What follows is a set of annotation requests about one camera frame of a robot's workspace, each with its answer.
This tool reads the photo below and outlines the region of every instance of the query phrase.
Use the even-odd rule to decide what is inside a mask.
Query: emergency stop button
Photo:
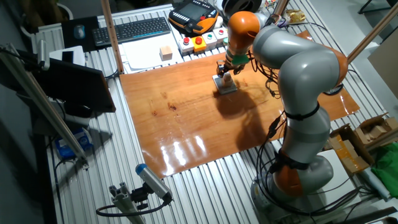
[[[195,43],[196,43],[196,44],[200,45],[201,42],[202,42],[201,37],[197,37],[197,38],[195,39]]]

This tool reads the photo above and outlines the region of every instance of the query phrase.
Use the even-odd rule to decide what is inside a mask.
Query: vertical post
[[[118,37],[116,37],[116,31],[113,26],[111,8],[109,6],[109,0],[101,0],[102,11],[104,12],[106,27],[108,28],[109,38],[111,39],[111,45],[113,49],[114,58],[116,59],[116,65],[118,66],[118,72],[123,73],[123,63],[120,56]]]
[[[289,0],[279,0],[274,10],[274,14],[282,16],[286,9],[287,3],[289,3]]]
[[[356,46],[356,48],[348,55],[347,61],[351,63],[366,46],[390,23],[392,18],[398,14],[398,4],[395,4],[386,16],[373,28],[373,30]]]

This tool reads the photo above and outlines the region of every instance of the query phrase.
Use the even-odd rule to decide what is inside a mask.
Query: white box
[[[188,55],[188,54],[192,54],[192,53],[193,53],[193,43],[192,43],[192,40],[191,40],[191,38],[189,38],[189,37],[186,37],[186,38],[187,38],[187,40],[188,40],[188,43],[185,43],[185,44],[184,44],[184,39],[185,39],[185,38],[178,41],[178,47],[179,47],[179,49],[180,49],[180,52],[181,52],[181,55],[182,55],[182,56],[186,56],[186,55]]]
[[[224,27],[213,29],[213,33],[217,39],[217,44],[223,43],[224,38],[228,38],[228,33]]]
[[[213,32],[207,32],[203,34],[202,37],[206,43],[206,50],[213,50],[216,48],[217,39]]]

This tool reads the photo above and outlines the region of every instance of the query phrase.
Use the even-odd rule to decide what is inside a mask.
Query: metal pole
[[[102,11],[108,28],[109,38],[113,49],[114,58],[116,59],[116,65],[118,66],[118,72],[124,73],[122,58],[120,56],[118,37],[116,37],[116,31],[113,26],[111,8],[109,6],[109,0],[101,0]]]
[[[7,44],[6,49],[14,54],[18,54],[17,50],[11,44]],[[59,135],[61,135],[63,140],[68,144],[77,158],[86,161],[87,157],[84,150],[81,148],[80,144],[69,130],[68,126],[65,124],[65,122],[63,122],[63,119],[57,113],[57,110],[55,110],[55,108],[51,105],[43,89],[37,83],[33,75],[30,72],[25,71],[22,62],[12,55],[1,52],[0,59],[15,76],[27,94],[33,99],[35,104],[39,107],[41,112],[59,133]]]
[[[287,3],[289,3],[289,0],[279,0],[274,10],[274,14],[282,16],[286,9]]]
[[[388,12],[388,14],[373,28],[373,30],[356,46],[356,48],[348,55],[347,61],[351,63],[366,46],[390,23],[392,18],[398,14],[398,4]]]

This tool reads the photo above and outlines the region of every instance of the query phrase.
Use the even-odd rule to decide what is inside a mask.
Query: green cloth
[[[380,147],[374,174],[383,182],[391,196],[398,198],[398,143]]]

